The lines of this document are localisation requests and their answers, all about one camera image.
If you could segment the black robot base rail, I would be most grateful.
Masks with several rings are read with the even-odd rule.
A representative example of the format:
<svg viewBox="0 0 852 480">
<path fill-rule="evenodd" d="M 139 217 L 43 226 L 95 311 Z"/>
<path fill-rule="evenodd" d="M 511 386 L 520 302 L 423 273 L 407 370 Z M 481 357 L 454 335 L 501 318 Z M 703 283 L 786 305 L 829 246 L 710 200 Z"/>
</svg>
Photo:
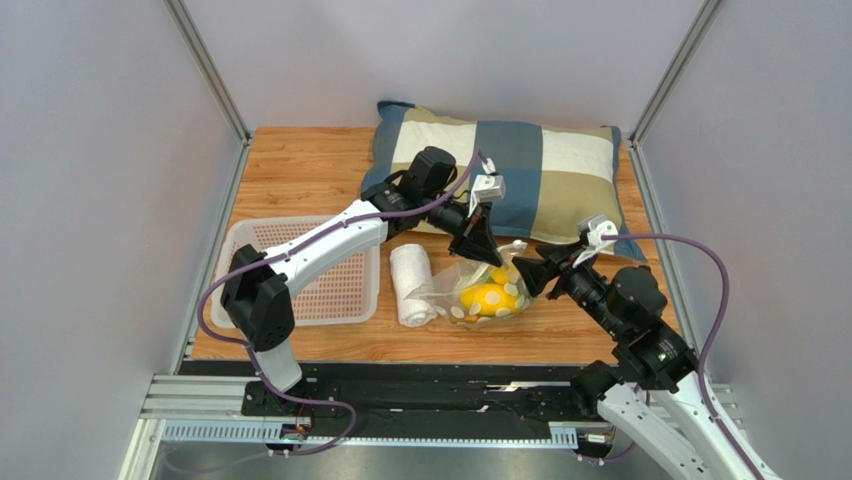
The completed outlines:
<svg viewBox="0 0 852 480">
<path fill-rule="evenodd" d="M 580 449 L 613 429 L 576 365 L 306 363 L 281 398 L 249 364 L 191 361 L 156 377 L 147 418 L 169 440 L 258 443 L 277 451 L 340 446 Z"/>
</svg>

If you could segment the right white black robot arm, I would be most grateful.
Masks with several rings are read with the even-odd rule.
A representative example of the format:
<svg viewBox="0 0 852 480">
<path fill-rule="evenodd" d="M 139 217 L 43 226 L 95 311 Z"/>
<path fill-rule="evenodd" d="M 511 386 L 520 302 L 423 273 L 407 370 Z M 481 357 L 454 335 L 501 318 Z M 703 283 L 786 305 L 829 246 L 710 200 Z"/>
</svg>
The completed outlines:
<svg viewBox="0 0 852 480">
<path fill-rule="evenodd" d="M 513 264 L 533 294 L 570 297 L 613 340 L 616 366 L 595 361 L 571 381 L 574 404 L 625 433 L 676 479 L 775 479 L 699 370 L 696 351 L 661 317 L 646 266 L 608 279 L 581 243 L 540 247 Z"/>
</svg>

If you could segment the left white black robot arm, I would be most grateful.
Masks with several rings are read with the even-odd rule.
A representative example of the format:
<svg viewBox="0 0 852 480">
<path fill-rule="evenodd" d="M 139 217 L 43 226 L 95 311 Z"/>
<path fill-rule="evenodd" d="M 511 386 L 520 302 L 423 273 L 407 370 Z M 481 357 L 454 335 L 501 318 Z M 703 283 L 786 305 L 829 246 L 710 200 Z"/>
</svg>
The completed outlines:
<svg viewBox="0 0 852 480">
<path fill-rule="evenodd" d="M 291 401 L 289 390 L 303 378 L 289 342 L 296 327 L 293 303 L 308 284 L 422 222 L 450 236 L 451 254 L 500 266 L 489 216 L 505 191 L 503 176 L 480 150 L 460 170 L 449 152 L 427 146 L 408 168 L 367 187 L 308 233 L 265 251 L 240 248 L 210 289 L 220 293 L 266 389 Z"/>
</svg>

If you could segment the clear zip top bag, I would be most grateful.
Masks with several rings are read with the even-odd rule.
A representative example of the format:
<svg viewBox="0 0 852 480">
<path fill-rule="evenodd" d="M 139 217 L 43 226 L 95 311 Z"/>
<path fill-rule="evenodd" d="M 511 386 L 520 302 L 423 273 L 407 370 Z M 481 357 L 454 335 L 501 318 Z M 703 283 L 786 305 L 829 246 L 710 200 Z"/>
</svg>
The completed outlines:
<svg viewBox="0 0 852 480">
<path fill-rule="evenodd" d="M 499 267 L 461 260 L 422 282 L 405 298 L 421 301 L 451 324 L 469 329 L 510 320 L 535 300 L 512 263 L 527 247 L 523 240 L 500 246 Z"/>
</svg>

